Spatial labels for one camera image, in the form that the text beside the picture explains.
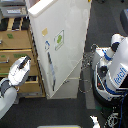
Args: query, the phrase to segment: refrigerator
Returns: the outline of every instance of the refrigerator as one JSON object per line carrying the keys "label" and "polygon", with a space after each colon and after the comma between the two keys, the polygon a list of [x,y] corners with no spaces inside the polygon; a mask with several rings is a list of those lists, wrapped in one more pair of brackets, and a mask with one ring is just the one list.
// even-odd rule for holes
{"label": "refrigerator", "polygon": [[40,0],[28,15],[48,99],[77,98],[91,2]]}

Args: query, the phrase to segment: open door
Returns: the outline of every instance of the open door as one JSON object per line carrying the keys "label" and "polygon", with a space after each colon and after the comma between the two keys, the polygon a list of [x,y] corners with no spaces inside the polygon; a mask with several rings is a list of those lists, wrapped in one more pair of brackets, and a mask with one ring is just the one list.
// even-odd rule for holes
{"label": "open door", "polygon": [[28,10],[50,98],[83,58],[90,8],[88,0],[41,0]]}

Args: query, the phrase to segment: wooden drawer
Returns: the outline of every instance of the wooden drawer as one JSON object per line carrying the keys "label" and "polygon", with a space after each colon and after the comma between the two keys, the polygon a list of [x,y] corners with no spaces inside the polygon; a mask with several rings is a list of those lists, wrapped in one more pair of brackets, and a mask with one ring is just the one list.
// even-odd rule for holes
{"label": "wooden drawer", "polygon": [[[0,77],[7,77],[9,70],[10,70],[10,67],[8,66],[0,67]],[[37,71],[36,65],[31,65],[29,76],[37,76],[37,75],[38,75],[38,71]]]}
{"label": "wooden drawer", "polygon": [[31,48],[28,31],[3,31],[0,32],[0,49],[28,49]]}
{"label": "wooden drawer", "polygon": [[31,65],[34,65],[34,58],[31,49],[26,50],[0,50],[0,67],[12,66],[20,57],[28,55],[31,58]]}
{"label": "wooden drawer", "polygon": [[36,81],[27,81],[25,82],[25,84],[20,86],[18,93],[32,93],[32,92],[40,92],[40,91],[41,89],[40,89],[38,77],[37,77]]}

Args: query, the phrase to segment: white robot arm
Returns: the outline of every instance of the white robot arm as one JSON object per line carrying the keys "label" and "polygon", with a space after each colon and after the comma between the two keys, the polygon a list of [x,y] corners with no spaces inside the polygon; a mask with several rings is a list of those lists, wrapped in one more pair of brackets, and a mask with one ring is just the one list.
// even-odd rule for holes
{"label": "white robot arm", "polygon": [[21,57],[12,65],[8,78],[0,81],[0,119],[5,115],[13,105],[17,90],[15,86],[21,86],[25,83],[30,71],[30,57]]}
{"label": "white robot arm", "polygon": [[111,47],[97,48],[93,58],[94,93],[104,103],[116,104],[128,90],[128,37],[115,34]]}

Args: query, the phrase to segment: dark floor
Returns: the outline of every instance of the dark floor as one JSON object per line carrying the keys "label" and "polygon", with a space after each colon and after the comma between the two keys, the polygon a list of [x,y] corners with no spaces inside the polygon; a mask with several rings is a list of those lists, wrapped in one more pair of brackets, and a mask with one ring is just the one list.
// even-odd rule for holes
{"label": "dark floor", "polygon": [[[115,33],[126,36],[119,16],[122,9],[128,8],[128,1],[121,3],[120,0],[105,0],[104,4],[100,2],[92,2],[85,52],[91,51],[92,44],[110,46],[111,36]],[[100,111],[87,109],[86,97],[80,92],[77,99],[20,99],[20,103],[13,105],[0,120],[0,128],[37,128],[41,125],[79,125],[83,128],[92,128],[90,115],[97,116],[103,128],[105,119]]]}

